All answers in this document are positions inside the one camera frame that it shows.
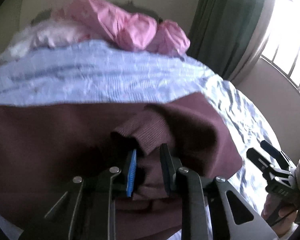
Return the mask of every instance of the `maroon garment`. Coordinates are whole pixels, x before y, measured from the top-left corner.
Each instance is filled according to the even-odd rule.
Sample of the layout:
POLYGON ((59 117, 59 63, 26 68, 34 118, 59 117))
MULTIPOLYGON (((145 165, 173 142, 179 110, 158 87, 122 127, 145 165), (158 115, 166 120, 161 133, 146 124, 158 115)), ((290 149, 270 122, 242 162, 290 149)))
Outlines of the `maroon garment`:
POLYGON ((116 201, 117 239, 167 239, 181 228, 181 199, 164 191, 162 143, 209 178, 228 179, 242 165, 223 120, 200 93, 162 105, 0 106, 0 214, 24 228, 56 202, 58 186, 95 176, 138 147, 133 198, 116 201))

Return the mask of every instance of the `patterned bedsheet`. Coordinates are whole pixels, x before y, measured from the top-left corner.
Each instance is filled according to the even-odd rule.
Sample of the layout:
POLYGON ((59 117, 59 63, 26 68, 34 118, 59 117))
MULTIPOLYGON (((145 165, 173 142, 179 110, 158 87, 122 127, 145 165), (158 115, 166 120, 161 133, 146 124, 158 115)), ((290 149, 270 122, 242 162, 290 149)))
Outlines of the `patterned bedsheet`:
MULTIPOLYGON (((0 104, 29 106, 60 102, 170 102, 202 92, 222 116, 242 156, 242 168, 229 179, 261 213, 266 199, 261 172, 246 151, 278 140, 261 112, 229 81, 184 56, 131 53, 93 40, 66 48, 39 49, 0 67, 0 104)), ((180 232, 171 239, 180 239, 180 232)))

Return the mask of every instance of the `human hand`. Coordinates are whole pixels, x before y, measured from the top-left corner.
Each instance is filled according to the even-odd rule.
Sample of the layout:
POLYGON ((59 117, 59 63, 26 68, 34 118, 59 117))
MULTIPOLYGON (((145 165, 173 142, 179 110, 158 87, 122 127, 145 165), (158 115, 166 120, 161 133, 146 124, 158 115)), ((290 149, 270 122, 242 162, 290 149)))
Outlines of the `human hand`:
MULTIPOLYGON (((271 210, 273 210, 273 204, 275 200, 275 196, 268 194, 266 198, 265 205, 263 207, 263 211, 261 213, 261 217, 266 220, 271 215, 271 210)), ((293 204, 288 205, 280 209, 279 211, 279 217, 283 218, 293 210, 295 210, 295 206, 293 204)), ((284 236, 290 229, 293 224, 293 222, 296 220, 297 217, 297 211, 290 214, 288 217, 277 223, 272 227, 272 230, 277 234, 277 236, 280 238, 284 236)))

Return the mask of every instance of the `bed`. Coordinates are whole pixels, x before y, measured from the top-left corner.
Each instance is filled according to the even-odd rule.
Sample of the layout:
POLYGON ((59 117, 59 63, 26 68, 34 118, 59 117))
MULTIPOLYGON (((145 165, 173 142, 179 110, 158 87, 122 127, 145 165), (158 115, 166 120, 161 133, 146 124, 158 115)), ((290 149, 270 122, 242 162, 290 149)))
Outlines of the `bed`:
MULTIPOLYGON (((260 214, 266 181, 247 160, 246 151, 255 147, 269 158, 259 143, 265 139, 280 148, 278 140, 256 106, 202 63, 186 55, 128 52, 103 40, 91 40, 41 48, 0 66, 0 105, 166 103, 196 91, 203 93, 221 115, 243 159, 242 168, 230 183, 260 214)), ((178 232, 170 239, 180 238, 178 232)))

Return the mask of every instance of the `pink garment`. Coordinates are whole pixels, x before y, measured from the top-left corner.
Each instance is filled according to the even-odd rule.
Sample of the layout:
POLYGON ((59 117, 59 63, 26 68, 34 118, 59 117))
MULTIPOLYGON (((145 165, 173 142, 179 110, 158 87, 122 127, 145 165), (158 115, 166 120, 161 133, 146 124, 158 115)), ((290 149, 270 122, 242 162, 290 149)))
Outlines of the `pink garment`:
POLYGON ((177 23, 167 20, 157 27, 155 19, 140 13, 130 14, 105 0, 73 0, 51 17, 81 22, 106 41, 128 51, 177 56, 190 46, 177 23))

